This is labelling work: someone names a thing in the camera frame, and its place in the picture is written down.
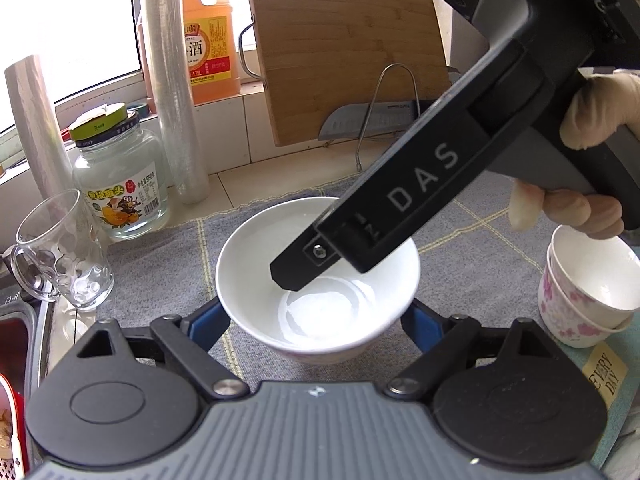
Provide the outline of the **gloved right hand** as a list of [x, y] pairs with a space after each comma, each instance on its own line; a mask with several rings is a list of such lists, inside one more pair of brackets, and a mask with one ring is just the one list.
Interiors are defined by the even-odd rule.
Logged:
[[551, 145], [575, 179], [537, 184], [514, 181], [509, 221], [532, 228], [541, 214], [594, 240], [622, 236], [639, 244], [639, 75], [618, 70], [592, 75], [575, 94]]

